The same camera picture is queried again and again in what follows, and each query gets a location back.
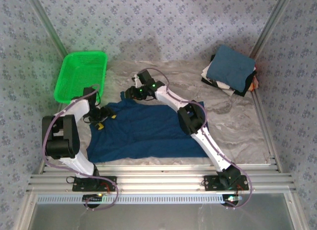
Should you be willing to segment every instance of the green plastic basket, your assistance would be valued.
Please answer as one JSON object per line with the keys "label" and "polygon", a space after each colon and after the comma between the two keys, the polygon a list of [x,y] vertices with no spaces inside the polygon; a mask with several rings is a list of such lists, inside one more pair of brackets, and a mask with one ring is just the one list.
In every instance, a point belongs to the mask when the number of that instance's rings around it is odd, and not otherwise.
{"label": "green plastic basket", "polygon": [[75,96],[82,96],[84,88],[99,84],[100,97],[104,92],[108,57],[102,51],[70,53],[64,58],[60,69],[54,98],[69,104]]}

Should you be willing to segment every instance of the patterned wallpaper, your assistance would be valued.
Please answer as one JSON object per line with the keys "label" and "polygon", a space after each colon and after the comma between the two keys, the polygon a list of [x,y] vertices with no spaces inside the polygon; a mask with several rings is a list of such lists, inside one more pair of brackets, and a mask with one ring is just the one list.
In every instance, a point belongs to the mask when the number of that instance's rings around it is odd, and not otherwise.
{"label": "patterned wallpaper", "polygon": [[56,112],[61,65],[27,0],[0,0],[0,229],[12,229],[40,162],[41,120]]}
{"label": "patterned wallpaper", "polygon": [[285,171],[317,229],[317,0],[291,0],[257,60],[260,94]]}
{"label": "patterned wallpaper", "polygon": [[276,0],[40,0],[69,52],[110,59],[209,59],[219,44],[248,55]]}

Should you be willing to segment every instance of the marble surface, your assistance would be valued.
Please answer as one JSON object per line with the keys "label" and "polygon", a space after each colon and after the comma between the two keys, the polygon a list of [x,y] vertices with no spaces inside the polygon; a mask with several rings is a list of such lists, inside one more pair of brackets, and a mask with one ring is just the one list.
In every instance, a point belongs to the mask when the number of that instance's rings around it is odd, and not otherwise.
{"label": "marble surface", "polygon": [[[131,77],[143,68],[162,70],[170,80],[170,89],[184,99],[203,101],[208,112],[212,137],[222,151],[235,163],[266,163],[269,152],[259,125],[251,93],[245,97],[227,94],[201,82],[201,71],[208,61],[113,61],[107,66],[104,94],[101,105],[119,102],[120,92],[133,85]],[[164,77],[150,70],[156,80],[165,83]],[[159,104],[157,100],[141,101]],[[87,155],[91,132],[83,121],[78,123],[81,150]],[[107,162],[107,165],[171,165],[211,164],[208,158],[143,158]]]}

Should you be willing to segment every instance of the cable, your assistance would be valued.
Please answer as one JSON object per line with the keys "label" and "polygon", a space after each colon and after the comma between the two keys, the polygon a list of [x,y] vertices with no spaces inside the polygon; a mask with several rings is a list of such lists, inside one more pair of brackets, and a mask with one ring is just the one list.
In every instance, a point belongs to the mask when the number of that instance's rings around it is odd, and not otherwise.
{"label": "cable", "polygon": [[69,181],[68,181],[68,178],[70,178],[70,177],[72,177],[72,178],[75,179],[75,177],[73,177],[73,176],[68,176],[68,177],[66,177],[66,182],[67,182],[68,184],[73,184],[74,182],[69,182]]}
{"label": "cable", "polygon": [[241,189],[242,190],[242,199],[243,199],[244,198],[244,189],[239,184],[237,185],[237,188],[238,188],[237,196],[239,195],[239,189]]}
{"label": "cable", "polygon": [[76,103],[78,103],[79,101],[81,101],[81,100],[83,100],[83,99],[85,99],[85,98],[87,98],[87,97],[89,97],[89,96],[91,96],[91,95],[97,93],[97,92],[99,91],[99,89],[100,89],[100,85],[99,85],[99,84],[95,84],[95,85],[92,85],[91,87],[94,87],[94,86],[97,86],[97,89],[95,89],[93,92],[91,92],[91,93],[89,93],[89,94],[87,94],[87,95],[82,96],[82,97],[79,98],[79,99],[74,100],[74,101],[71,102],[68,106],[66,106],[62,111],[60,111],[59,113],[57,113],[56,116],[52,119],[52,121],[51,121],[51,123],[50,123],[50,125],[49,125],[49,127],[48,127],[48,130],[46,131],[45,136],[44,136],[43,145],[42,145],[42,157],[43,157],[45,163],[46,163],[48,166],[50,166],[50,167],[54,167],[54,168],[58,168],[58,169],[63,169],[63,170],[67,170],[67,171],[70,171],[70,172],[75,172],[76,174],[81,175],[81,176],[84,176],[84,177],[87,177],[87,178],[105,180],[105,181],[107,181],[107,182],[110,182],[110,183],[115,187],[115,191],[116,191],[115,199],[114,199],[114,201],[113,201],[111,204],[109,204],[109,205],[107,205],[107,206],[105,206],[105,207],[97,208],[97,209],[89,208],[89,207],[86,205],[87,209],[89,209],[89,210],[99,211],[99,210],[104,210],[104,209],[108,209],[108,208],[112,207],[112,206],[115,204],[115,202],[117,201],[118,196],[119,196],[119,189],[118,189],[118,186],[116,185],[116,183],[113,182],[112,180],[108,179],[108,178],[105,178],[105,177],[95,177],[95,176],[91,176],[91,175],[87,175],[87,174],[85,174],[85,173],[81,173],[81,172],[75,171],[75,170],[73,170],[72,168],[69,168],[69,167],[57,166],[57,165],[55,165],[55,164],[53,164],[53,163],[50,163],[50,162],[48,161],[48,159],[47,159],[47,156],[46,156],[46,144],[47,144],[47,142],[48,142],[48,138],[49,138],[50,131],[51,131],[53,125],[55,124],[56,120],[57,120],[62,114],[64,114],[67,110],[69,110],[73,105],[75,105]]}
{"label": "cable", "polygon": [[98,103],[96,106],[99,106],[99,105],[100,105],[100,103],[101,103],[101,98],[100,98],[100,94],[99,94],[99,92],[97,92],[97,95],[98,95],[98,98],[99,98],[99,103]]}
{"label": "cable", "polygon": [[84,123],[91,124],[91,121],[86,121],[85,118],[83,119]]}
{"label": "cable", "polygon": [[170,85],[169,79],[167,78],[167,76],[166,76],[161,70],[159,70],[159,69],[157,69],[157,68],[144,68],[144,69],[142,69],[140,72],[138,72],[138,74],[139,74],[139,73],[142,73],[142,72],[144,72],[144,71],[146,71],[146,70],[148,70],[148,69],[152,69],[152,70],[158,71],[159,73],[161,73],[161,74],[164,76],[164,78],[165,78],[166,81],[167,81],[166,93],[167,93],[171,98],[173,98],[174,100],[176,100],[176,101],[178,101],[178,102],[181,102],[181,103],[190,103],[190,104],[198,105],[198,106],[203,110],[204,115],[205,115],[205,120],[204,120],[204,123],[203,123],[203,125],[202,125],[202,127],[201,127],[201,130],[202,130],[203,135],[204,135],[205,138],[208,140],[209,144],[213,147],[213,149],[216,151],[216,153],[217,153],[222,159],[224,159],[226,162],[228,162],[229,164],[231,164],[232,166],[234,166],[235,168],[237,168],[241,173],[243,173],[243,174],[247,177],[247,180],[248,180],[248,182],[249,182],[249,184],[250,184],[250,194],[249,194],[249,196],[248,196],[248,199],[247,199],[243,204],[241,204],[240,206],[235,206],[235,208],[240,208],[240,207],[246,205],[246,204],[249,202],[249,200],[250,200],[250,198],[251,198],[251,195],[252,195],[252,192],[253,192],[253,186],[252,186],[251,178],[250,178],[250,176],[247,174],[247,172],[246,172],[245,170],[243,170],[242,168],[238,167],[236,164],[234,164],[234,163],[231,162],[228,158],[226,158],[224,155],[222,155],[221,152],[220,152],[220,150],[218,150],[218,149],[212,144],[212,142],[209,140],[208,136],[206,135],[206,133],[205,133],[204,130],[203,130],[203,128],[206,126],[206,123],[207,123],[207,112],[206,112],[205,108],[204,108],[202,105],[200,105],[198,102],[189,101],[189,100],[180,100],[180,99],[174,97],[174,96],[169,92],[169,90],[168,90],[169,85]]}
{"label": "cable", "polygon": [[105,185],[106,188],[107,188],[108,193],[110,193],[109,185],[107,183],[103,182],[100,185]]}

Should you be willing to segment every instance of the folded clothes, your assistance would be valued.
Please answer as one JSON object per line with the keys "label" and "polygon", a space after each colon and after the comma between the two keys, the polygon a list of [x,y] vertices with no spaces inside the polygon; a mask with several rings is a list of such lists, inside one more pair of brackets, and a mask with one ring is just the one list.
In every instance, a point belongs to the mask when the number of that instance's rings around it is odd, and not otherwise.
{"label": "folded clothes", "polygon": [[254,67],[254,59],[221,45],[207,70],[206,77],[225,83],[234,90],[243,93],[246,80],[254,72]]}
{"label": "folded clothes", "polygon": [[229,96],[231,96],[233,94],[245,96],[247,91],[252,92],[254,89],[257,89],[259,87],[259,82],[257,81],[257,79],[255,77],[255,74],[256,74],[256,67],[255,66],[254,66],[253,73],[251,73],[245,81],[245,87],[244,87],[243,92],[236,91],[235,89],[231,88],[229,85],[222,83],[220,81],[215,81],[215,80],[207,78],[207,71],[208,71],[210,65],[212,64],[214,57],[215,57],[215,54],[211,56],[210,64],[206,68],[203,69],[203,72],[202,72],[202,82],[203,83],[206,83],[207,85],[213,86],[215,88],[219,88]]}
{"label": "folded clothes", "polygon": [[199,144],[179,126],[177,113],[167,105],[143,105],[121,95],[119,103],[109,103],[117,114],[106,119],[104,128],[91,128],[87,148],[93,163],[121,158],[207,157]]}

